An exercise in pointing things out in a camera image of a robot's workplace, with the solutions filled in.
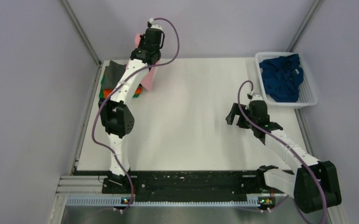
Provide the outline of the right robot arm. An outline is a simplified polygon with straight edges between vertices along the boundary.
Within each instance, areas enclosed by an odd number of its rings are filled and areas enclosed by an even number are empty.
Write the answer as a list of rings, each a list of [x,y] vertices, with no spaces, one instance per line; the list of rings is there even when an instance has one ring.
[[[264,100],[251,100],[243,105],[233,103],[225,118],[232,125],[250,129],[253,136],[278,155],[290,168],[291,174],[277,166],[261,166],[255,186],[260,192],[278,189],[294,199],[300,211],[311,213],[340,205],[342,196],[336,166],[305,152],[284,132],[283,127],[270,120]]]

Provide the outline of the pink t shirt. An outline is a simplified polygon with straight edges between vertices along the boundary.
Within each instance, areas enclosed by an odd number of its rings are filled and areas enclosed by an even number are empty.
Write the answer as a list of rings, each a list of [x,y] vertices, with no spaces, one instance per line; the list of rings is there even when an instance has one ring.
[[[141,34],[137,33],[134,38],[134,44],[136,47],[138,47],[140,41],[141,41]],[[150,71],[148,72],[148,74],[141,81],[141,85],[147,91],[152,91],[152,89],[153,89],[153,82],[154,82],[154,76],[155,76],[156,69],[157,69],[157,67],[151,68]]]

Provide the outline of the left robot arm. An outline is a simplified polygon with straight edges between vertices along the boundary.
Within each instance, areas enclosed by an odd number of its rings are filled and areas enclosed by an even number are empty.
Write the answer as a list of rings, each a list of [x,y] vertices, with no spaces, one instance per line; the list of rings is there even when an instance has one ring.
[[[145,34],[140,36],[130,60],[126,64],[110,62],[105,72],[106,75],[113,75],[112,81],[109,77],[105,77],[105,83],[113,84],[111,90],[117,89],[117,91],[107,100],[101,110],[100,118],[108,134],[110,147],[115,151],[111,156],[109,170],[112,176],[117,176],[113,181],[113,187],[120,193],[129,191],[131,187],[131,180],[125,177],[125,172],[130,166],[127,155],[123,154],[123,138],[132,131],[135,124],[128,104],[142,79],[150,73],[149,66],[159,63],[164,37],[161,26],[153,25],[147,28]]]

